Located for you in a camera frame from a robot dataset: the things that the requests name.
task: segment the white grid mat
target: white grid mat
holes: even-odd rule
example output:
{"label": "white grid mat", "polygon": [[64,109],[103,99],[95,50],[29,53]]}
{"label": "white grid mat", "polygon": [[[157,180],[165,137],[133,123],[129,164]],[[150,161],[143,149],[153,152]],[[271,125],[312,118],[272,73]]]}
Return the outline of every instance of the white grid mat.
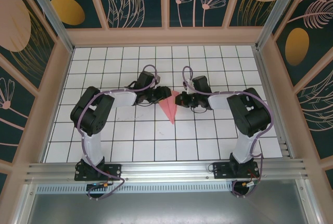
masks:
{"label": "white grid mat", "polygon": [[[184,91],[181,71],[190,65],[194,77],[208,78],[213,92],[253,87],[266,100],[250,46],[76,48],[44,162],[80,160],[81,138],[70,112],[87,87],[122,88],[147,64],[156,66],[159,85],[175,91]],[[178,107],[172,125],[157,104],[113,109],[101,140],[106,161],[214,160],[229,159],[237,132],[229,110],[194,114]],[[264,158],[282,157],[274,128],[255,147],[260,152]]]}

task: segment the pink paper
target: pink paper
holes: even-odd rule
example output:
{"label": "pink paper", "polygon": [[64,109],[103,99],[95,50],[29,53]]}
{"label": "pink paper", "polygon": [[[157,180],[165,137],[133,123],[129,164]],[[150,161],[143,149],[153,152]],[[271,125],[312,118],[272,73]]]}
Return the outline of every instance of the pink paper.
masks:
{"label": "pink paper", "polygon": [[177,105],[175,103],[176,96],[179,95],[177,91],[171,91],[171,96],[159,102],[160,107],[163,112],[167,116],[167,118],[171,121],[172,124],[175,123],[175,116],[177,113]]}

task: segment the metal base plate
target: metal base plate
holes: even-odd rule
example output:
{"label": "metal base plate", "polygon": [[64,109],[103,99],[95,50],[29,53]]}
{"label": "metal base plate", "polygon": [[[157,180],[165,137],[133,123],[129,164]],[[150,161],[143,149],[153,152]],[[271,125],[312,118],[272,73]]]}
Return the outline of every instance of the metal base plate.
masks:
{"label": "metal base plate", "polygon": [[213,171],[215,179],[234,179],[234,178],[251,178],[251,174],[248,169],[256,176],[259,177],[258,164],[253,161],[242,170],[239,170],[235,175],[230,167],[229,162],[213,163]]}
{"label": "metal base plate", "polygon": [[[121,176],[121,165],[120,164],[105,164],[103,171],[107,171],[112,176]],[[97,173],[84,173],[84,167],[82,164],[76,166],[74,181],[107,181],[108,177]]]}

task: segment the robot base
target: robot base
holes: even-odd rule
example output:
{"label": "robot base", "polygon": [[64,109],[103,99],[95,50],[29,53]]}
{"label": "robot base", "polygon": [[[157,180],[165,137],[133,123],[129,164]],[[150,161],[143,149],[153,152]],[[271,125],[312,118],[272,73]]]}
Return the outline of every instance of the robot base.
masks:
{"label": "robot base", "polygon": [[[109,173],[112,176],[121,176],[121,165],[120,164],[105,164],[103,160],[96,166],[100,170]],[[92,166],[81,160],[75,166],[74,181],[107,181],[108,177],[97,172]]]}
{"label": "robot base", "polygon": [[240,164],[235,160],[232,153],[230,154],[230,161],[213,163],[213,171],[215,179],[250,179],[251,173],[253,173],[257,178],[260,175],[258,164],[254,161],[254,159]]}

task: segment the purple cable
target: purple cable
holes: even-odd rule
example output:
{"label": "purple cable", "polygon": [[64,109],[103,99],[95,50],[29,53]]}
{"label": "purple cable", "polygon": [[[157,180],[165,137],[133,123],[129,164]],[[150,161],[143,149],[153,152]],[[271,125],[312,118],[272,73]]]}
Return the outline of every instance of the purple cable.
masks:
{"label": "purple cable", "polygon": [[97,99],[99,96],[101,96],[101,95],[108,94],[108,93],[111,93],[111,94],[112,94],[112,93],[115,93],[115,92],[124,92],[124,91],[140,92],[140,91],[143,91],[143,90],[146,90],[146,89],[150,88],[150,87],[155,83],[155,81],[156,81],[157,70],[156,70],[156,67],[155,67],[154,65],[148,64],[148,65],[146,65],[146,66],[143,68],[143,71],[144,71],[147,67],[153,67],[154,70],[155,70],[155,77],[154,77],[154,79],[153,79],[153,81],[151,82],[150,85],[148,85],[148,86],[146,86],[146,87],[144,87],[144,88],[142,88],[142,89],[139,89],[139,90],[117,89],[117,90],[107,90],[107,91],[99,92],[98,94],[96,94],[96,95],[95,95],[95,96],[89,101],[89,103],[85,106],[85,108],[83,109],[83,111],[82,111],[82,113],[81,113],[81,115],[80,115],[80,117],[79,117],[78,124],[77,124],[76,128],[78,129],[78,131],[79,131],[79,133],[80,133],[80,135],[81,135],[81,137],[82,137],[82,138],[81,138],[82,151],[83,151],[83,154],[84,154],[84,156],[86,157],[87,161],[89,162],[89,164],[90,164],[90,165],[91,165],[96,171],[98,171],[99,173],[101,173],[102,175],[105,175],[105,176],[107,176],[108,178],[113,178],[113,179],[117,179],[117,180],[120,179],[120,180],[122,181],[122,182],[121,182],[117,187],[115,187],[110,193],[104,194],[104,195],[102,195],[102,196],[99,197],[99,198],[92,198],[92,197],[90,196],[90,192],[91,192],[91,190],[89,190],[89,191],[88,191],[88,196],[89,196],[89,199],[90,199],[90,200],[95,200],[95,201],[97,201],[97,200],[102,200],[102,199],[105,199],[105,198],[109,197],[111,194],[113,194],[113,193],[114,193],[119,187],[121,187],[121,186],[125,183],[125,180],[124,180],[123,178],[119,178],[119,177],[116,177],[116,176],[110,175],[110,174],[108,174],[108,173],[105,173],[104,171],[98,169],[98,168],[93,164],[93,162],[90,160],[90,158],[88,157],[87,152],[86,152],[86,150],[85,150],[85,146],[84,146],[84,133],[83,133],[83,131],[80,129],[80,125],[81,125],[82,118],[83,118],[84,114],[87,112],[88,108],[89,108],[89,107],[91,106],[91,104],[94,102],[94,100],[96,100],[96,99]]}
{"label": "purple cable", "polygon": [[[248,93],[248,92],[245,92],[245,91],[232,91],[232,92],[231,91],[222,91],[222,92],[214,92],[214,93],[205,93],[205,92],[197,91],[195,88],[193,88],[191,85],[189,85],[188,82],[186,81],[186,79],[185,79],[185,69],[189,69],[190,79],[193,78],[193,70],[192,70],[192,68],[190,66],[185,66],[183,68],[183,71],[182,71],[182,76],[183,76],[184,83],[186,84],[186,86],[188,88],[190,88],[192,91],[194,91],[194,92],[196,92],[198,94],[202,94],[202,95],[243,94],[243,95],[251,96],[252,98],[256,99],[258,102],[260,102],[262,105],[264,105],[264,107],[267,109],[267,111],[268,111],[268,113],[270,115],[270,118],[271,118],[271,124],[270,124],[270,126],[267,129],[265,129],[264,131],[260,132],[259,134],[257,134],[255,136],[254,141],[253,141],[253,143],[251,145],[251,149],[250,149],[250,154],[251,154],[252,157],[259,157],[259,156],[261,157],[261,159],[260,159],[260,175],[259,175],[259,178],[258,178],[258,181],[260,182],[260,180],[261,180],[261,174],[262,174],[263,158],[264,157],[263,157],[262,153],[259,154],[259,155],[253,155],[253,149],[254,149],[254,146],[257,143],[259,137],[262,136],[263,134],[267,133],[273,127],[273,124],[274,124],[273,112],[271,111],[271,109],[269,108],[269,106],[263,100],[261,100],[259,97],[255,96],[255,95],[253,95],[251,93]],[[233,182],[233,184],[232,184],[232,194],[234,196],[238,197],[238,196],[241,196],[241,194],[237,193],[234,190],[236,182],[237,182],[237,180],[235,180]],[[251,192],[247,194],[247,196],[251,195],[255,191],[256,188],[257,188],[257,186],[255,186],[251,190]]]}

